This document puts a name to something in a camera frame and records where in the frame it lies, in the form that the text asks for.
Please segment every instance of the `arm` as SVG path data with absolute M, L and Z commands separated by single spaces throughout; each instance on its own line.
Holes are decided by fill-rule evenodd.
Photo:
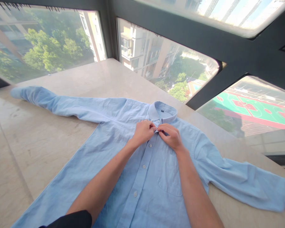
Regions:
M 176 128 L 165 123 L 158 129 L 159 135 L 176 153 L 180 171 L 180 183 L 191 227 L 224 227 L 208 197 L 200 177 L 192 163 L 189 151 L 184 147 Z
M 87 184 L 66 214 L 87 210 L 92 215 L 93 225 L 115 187 L 127 161 L 141 144 L 154 135 L 155 130 L 156 127 L 151 121 L 137 123 L 133 138 Z

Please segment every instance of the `dress shirt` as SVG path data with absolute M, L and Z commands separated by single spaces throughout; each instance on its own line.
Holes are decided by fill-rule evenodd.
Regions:
M 179 130 L 207 193 L 211 182 L 253 207 L 285 209 L 285 178 L 247 162 L 222 158 L 202 131 L 160 101 L 146 104 L 127 98 L 57 96 L 36 86 L 14 88 L 11 95 L 55 115 L 99 123 L 13 228 L 48 225 L 65 215 L 87 183 L 132 138 L 136 123 L 144 119 Z M 180 183 L 175 152 L 156 132 L 130 157 L 94 227 L 190 227 Z

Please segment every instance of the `apartment building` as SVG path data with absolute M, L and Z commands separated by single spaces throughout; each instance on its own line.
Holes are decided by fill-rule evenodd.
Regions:
M 94 61 L 106 59 L 104 41 L 99 23 L 97 11 L 79 11 L 82 26 L 90 41 L 90 48 L 94 55 Z
M 23 8 L 4 10 L 0 6 L 0 51 L 23 62 L 22 57 L 32 48 L 24 38 L 29 28 L 38 30 L 40 25 Z
M 122 64 L 147 79 L 165 77 L 179 45 L 124 20 L 118 26 Z

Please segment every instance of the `shirt cuff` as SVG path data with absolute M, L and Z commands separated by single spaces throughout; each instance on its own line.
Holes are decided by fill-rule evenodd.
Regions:
M 13 88 L 10 92 L 10 95 L 16 99 L 22 99 L 21 91 L 22 91 L 22 88 L 19 88 L 19 87 Z

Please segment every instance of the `human hand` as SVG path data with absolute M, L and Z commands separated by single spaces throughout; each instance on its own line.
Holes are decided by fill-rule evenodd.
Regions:
M 135 133 L 131 141 L 136 146 L 140 146 L 152 138 L 154 131 L 156 131 L 156 126 L 152 121 L 143 120 L 138 122 L 136 124 Z
M 176 153 L 186 150 L 181 140 L 181 135 L 175 127 L 170 124 L 163 123 L 158 126 L 157 130 L 159 131 L 158 133 L 163 141 L 168 144 L 168 146 L 170 146 Z

